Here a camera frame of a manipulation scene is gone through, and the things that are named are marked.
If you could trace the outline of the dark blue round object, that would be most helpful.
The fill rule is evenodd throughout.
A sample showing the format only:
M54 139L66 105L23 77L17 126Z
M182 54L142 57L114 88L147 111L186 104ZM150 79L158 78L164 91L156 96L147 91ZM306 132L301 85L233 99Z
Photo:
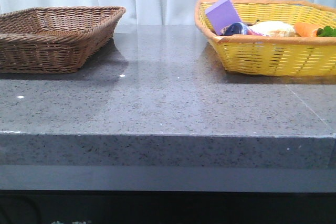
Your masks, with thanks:
M222 30L223 36L232 36L232 35L247 35L248 27L242 22L236 22L231 25L226 26Z

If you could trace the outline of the purple foam block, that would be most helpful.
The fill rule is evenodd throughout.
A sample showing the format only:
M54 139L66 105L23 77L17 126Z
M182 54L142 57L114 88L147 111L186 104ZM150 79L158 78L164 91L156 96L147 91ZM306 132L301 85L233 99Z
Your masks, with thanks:
M218 0L205 10L215 34L221 35L221 30L233 23L241 22L241 18L231 0Z

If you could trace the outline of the cream bread loaf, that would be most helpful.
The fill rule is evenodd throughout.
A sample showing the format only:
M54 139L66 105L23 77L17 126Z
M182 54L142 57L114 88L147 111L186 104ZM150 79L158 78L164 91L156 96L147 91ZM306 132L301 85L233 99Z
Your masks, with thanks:
M248 35L270 36L270 37L293 37L295 29L281 21L258 22L248 27Z

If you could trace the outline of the brown wicker basket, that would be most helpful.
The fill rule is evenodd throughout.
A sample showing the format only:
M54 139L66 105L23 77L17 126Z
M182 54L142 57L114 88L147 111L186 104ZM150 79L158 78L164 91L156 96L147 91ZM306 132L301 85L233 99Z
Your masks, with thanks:
M34 7L1 15L1 73L73 73L111 40L121 6Z

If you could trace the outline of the yellow wicker basket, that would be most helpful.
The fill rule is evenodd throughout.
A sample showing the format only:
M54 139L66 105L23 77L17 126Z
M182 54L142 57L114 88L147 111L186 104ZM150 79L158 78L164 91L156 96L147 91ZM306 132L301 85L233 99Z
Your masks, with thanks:
M215 0L199 0L194 11L195 24L217 52L229 72L264 76L335 75L334 37L262 37L251 35L218 36L205 15ZM233 0L245 22L307 22L335 27L335 9L307 1Z

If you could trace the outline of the orange toy carrot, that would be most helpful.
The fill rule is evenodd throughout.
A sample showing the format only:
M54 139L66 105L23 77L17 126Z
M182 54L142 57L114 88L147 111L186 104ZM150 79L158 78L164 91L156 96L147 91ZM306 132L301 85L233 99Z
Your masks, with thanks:
M294 30L300 37L316 37L319 29L322 29L322 26L316 24L304 22L294 24Z

